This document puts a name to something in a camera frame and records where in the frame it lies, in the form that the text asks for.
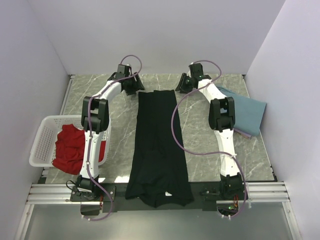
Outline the black t shirt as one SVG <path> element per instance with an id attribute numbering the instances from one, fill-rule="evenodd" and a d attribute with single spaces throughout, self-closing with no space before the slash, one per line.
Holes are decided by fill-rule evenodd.
<path id="1" fill-rule="evenodd" d="M 173 90 L 138 94 L 134 154 L 125 198 L 169 193 L 192 200 L 191 186 Z"/>

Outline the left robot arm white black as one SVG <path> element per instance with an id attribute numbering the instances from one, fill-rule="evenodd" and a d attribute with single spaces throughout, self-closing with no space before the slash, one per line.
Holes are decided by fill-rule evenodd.
<path id="1" fill-rule="evenodd" d="M 105 86 L 98 93 L 83 99 L 81 125 L 85 137 L 84 155 L 76 185 L 82 188 L 82 195 L 88 201 L 94 201 L 100 195 L 100 188 L 95 184 L 99 178 L 103 136 L 109 137 L 111 132 L 109 103 L 123 91 L 127 95 L 133 95 L 144 89 L 139 73 L 133 72 L 129 64 L 120 63 L 117 71 L 107 79 Z"/>

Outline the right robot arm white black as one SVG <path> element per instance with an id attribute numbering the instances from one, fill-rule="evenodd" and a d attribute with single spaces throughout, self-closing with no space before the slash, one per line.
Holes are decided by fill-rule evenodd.
<path id="1" fill-rule="evenodd" d="M 218 77 L 212 79 L 205 74 L 201 63 L 198 60 L 188 66 L 189 72 L 181 75 L 175 90 L 186 96 L 199 91 L 208 100 L 208 123 L 216 136 L 221 161 L 219 193 L 222 198 L 230 200 L 243 186 L 244 179 L 234 147 L 235 100 L 218 89 L 214 84 Z"/>

